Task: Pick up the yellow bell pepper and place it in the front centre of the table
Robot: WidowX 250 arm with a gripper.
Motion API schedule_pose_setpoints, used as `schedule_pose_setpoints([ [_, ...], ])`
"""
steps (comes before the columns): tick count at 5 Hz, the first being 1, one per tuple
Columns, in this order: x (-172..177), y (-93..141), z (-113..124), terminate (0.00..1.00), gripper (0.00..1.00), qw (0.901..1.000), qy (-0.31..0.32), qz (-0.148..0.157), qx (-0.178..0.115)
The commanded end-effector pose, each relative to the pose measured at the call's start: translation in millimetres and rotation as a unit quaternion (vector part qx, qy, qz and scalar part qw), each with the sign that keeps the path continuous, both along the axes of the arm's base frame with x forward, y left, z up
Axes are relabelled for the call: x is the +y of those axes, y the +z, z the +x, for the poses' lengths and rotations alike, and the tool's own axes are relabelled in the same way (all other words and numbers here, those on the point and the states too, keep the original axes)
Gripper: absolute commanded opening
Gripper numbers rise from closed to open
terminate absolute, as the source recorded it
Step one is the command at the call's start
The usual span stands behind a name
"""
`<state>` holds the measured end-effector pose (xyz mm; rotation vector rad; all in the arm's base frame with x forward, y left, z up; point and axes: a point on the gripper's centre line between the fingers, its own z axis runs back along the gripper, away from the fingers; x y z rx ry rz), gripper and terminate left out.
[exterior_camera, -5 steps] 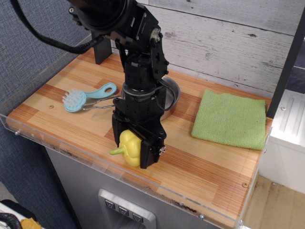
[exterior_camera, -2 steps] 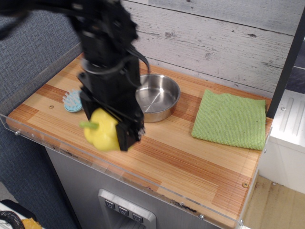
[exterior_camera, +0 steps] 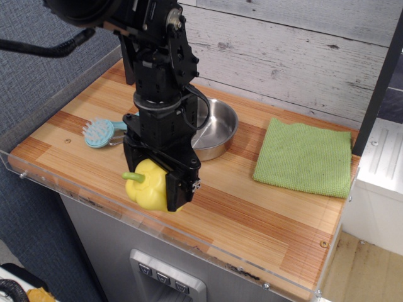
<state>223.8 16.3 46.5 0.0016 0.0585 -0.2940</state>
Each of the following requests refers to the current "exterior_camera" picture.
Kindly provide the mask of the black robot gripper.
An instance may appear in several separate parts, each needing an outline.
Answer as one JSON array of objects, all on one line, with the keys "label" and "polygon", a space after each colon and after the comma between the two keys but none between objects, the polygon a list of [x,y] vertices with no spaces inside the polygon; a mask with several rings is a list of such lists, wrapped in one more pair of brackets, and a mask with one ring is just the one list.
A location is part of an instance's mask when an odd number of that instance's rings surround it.
[{"label": "black robot gripper", "polygon": [[168,111],[140,109],[138,115],[126,114],[127,131],[123,149],[130,172],[145,159],[151,159],[167,172],[167,210],[176,212],[200,188],[198,171],[201,162],[191,146],[199,130],[196,108]]}]

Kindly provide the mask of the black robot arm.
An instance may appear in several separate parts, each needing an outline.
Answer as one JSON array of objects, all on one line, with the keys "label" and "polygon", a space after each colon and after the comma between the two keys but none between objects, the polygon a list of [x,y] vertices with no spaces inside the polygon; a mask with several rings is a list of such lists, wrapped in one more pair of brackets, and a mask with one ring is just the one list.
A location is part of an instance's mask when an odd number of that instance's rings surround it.
[{"label": "black robot arm", "polygon": [[186,37],[186,19],[176,1],[47,1],[66,23],[100,27],[121,43],[128,84],[135,86],[137,115],[127,114],[123,147],[128,168],[144,159],[166,171],[169,211],[193,198],[201,163],[191,147],[201,92],[191,81],[198,59]]}]

